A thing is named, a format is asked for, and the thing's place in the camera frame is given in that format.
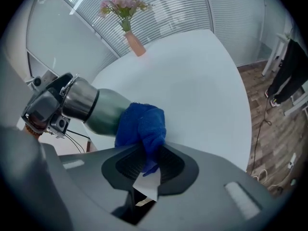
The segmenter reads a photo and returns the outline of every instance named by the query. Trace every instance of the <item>blue towel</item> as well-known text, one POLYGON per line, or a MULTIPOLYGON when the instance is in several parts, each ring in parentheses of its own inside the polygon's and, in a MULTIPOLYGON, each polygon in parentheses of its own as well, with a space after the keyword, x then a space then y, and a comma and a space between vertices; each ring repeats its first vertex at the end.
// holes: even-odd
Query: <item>blue towel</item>
POLYGON ((147 176, 158 169, 156 152, 165 143, 164 111, 149 104, 131 103, 123 112, 115 137, 115 147, 143 143, 147 161, 143 168, 147 176))

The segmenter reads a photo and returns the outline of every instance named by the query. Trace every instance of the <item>pink vase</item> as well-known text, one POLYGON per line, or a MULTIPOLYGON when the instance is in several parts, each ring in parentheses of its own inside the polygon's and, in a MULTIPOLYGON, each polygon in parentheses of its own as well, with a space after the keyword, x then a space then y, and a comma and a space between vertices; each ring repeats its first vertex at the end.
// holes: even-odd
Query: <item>pink vase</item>
POLYGON ((146 52, 140 40, 131 31, 128 31, 124 36, 137 56, 142 56, 146 52))

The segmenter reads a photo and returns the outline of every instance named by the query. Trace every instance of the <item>wooden floor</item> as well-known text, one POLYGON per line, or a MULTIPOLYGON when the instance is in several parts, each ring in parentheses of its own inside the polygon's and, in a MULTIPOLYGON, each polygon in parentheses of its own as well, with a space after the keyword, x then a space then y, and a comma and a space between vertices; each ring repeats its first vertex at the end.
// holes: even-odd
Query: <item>wooden floor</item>
MULTIPOLYGON (((273 72, 263 77, 261 72, 266 62, 239 67, 238 70, 243 79, 250 104, 252 119, 252 144, 247 173, 250 174, 254 161, 254 148, 260 124, 264 117, 267 99, 264 96, 265 90, 272 83, 275 76, 273 72)), ((299 165, 299 158, 305 155, 308 150, 308 122, 302 109, 298 109, 289 117, 283 112, 292 107, 291 99, 281 104, 280 107, 272 108, 268 103, 266 119, 272 122, 269 126, 263 122, 256 149, 255 165, 252 176, 258 176, 260 171, 266 169, 268 177, 265 181, 265 172, 260 175, 260 183, 263 183, 273 195, 278 194, 279 186, 288 188, 290 180, 294 177, 296 170, 287 167, 293 153, 296 153, 295 166, 299 165)))

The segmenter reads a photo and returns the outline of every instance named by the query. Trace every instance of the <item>black cable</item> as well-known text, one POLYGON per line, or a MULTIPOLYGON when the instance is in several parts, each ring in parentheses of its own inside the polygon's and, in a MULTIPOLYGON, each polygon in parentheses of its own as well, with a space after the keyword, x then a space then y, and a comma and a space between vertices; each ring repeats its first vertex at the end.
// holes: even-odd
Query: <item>black cable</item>
POLYGON ((69 137, 67 137, 75 146, 76 146, 76 144, 69 138, 69 137))
POLYGON ((266 109, 267 109, 267 107, 268 107, 268 103, 269 103, 269 98, 266 99, 266 106, 265 106, 265 110, 264 110, 264 117, 263 117, 263 120, 261 121, 260 128, 259 128, 259 133, 258 133, 258 136, 257 136, 257 141, 256 141, 256 145, 255 145, 254 162, 253 162, 253 164, 252 164, 252 169, 251 169, 250 175, 252 174, 252 171, 253 171, 254 168, 255 168, 256 148, 257 148, 257 146, 258 146, 258 140, 259 140, 259 135, 260 135, 260 131, 261 131, 262 124, 263 124, 263 122, 266 122, 269 126, 271 126, 271 122, 268 121, 267 119, 265 119, 265 113, 266 113, 266 109))
POLYGON ((68 129, 67 129, 66 131, 68 131, 68 132, 70 132, 70 133, 77 134, 77 135, 82 136, 82 137, 85 137, 85 138, 87 138, 87 139, 90 139, 89 137, 87 137, 87 136, 85 136, 85 135, 82 135, 82 134, 80 134, 80 133, 76 133, 76 132, 73 132, 73 131, 68 130, 68 129))
POLYGON ((85 150, 83 149, 83 147, 76 141, 76 140, 74 140, 71 136, 69 136, 68 134, 66 134, 66 136, 68 137, 68 138, 71 138, 73 141, 75 141, 80 147, 81 147, 81 149, 83 150, 83 153, 85 152, 85 150))

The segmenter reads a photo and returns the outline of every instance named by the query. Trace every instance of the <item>flower vase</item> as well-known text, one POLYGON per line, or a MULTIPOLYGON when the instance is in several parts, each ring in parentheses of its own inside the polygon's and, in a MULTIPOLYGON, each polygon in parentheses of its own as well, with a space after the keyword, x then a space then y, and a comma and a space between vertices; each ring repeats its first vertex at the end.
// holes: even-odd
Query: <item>flower vase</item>
POLYGON ((143 44, 131 31, 128 31, 124 36, 126 37, 129 46, 137 56, 142 56, 146 52, 143 44))

